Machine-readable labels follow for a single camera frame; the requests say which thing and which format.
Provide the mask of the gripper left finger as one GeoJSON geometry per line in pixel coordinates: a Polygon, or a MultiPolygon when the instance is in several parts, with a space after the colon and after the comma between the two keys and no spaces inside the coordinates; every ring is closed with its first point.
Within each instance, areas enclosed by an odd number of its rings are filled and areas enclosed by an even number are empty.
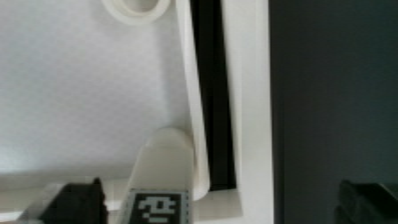
{"type": "Polygon", "coordinates": [[[15,224],[106,224],[100,180],[49,185],[15,224]]]}

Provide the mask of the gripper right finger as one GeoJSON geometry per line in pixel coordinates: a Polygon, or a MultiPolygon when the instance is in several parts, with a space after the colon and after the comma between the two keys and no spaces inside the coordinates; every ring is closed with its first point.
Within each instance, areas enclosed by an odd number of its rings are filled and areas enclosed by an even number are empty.
{"type": "Polygon", "coordinates": [[[398,224],[398,184],[342,180],[333,224],[398,224]]]}

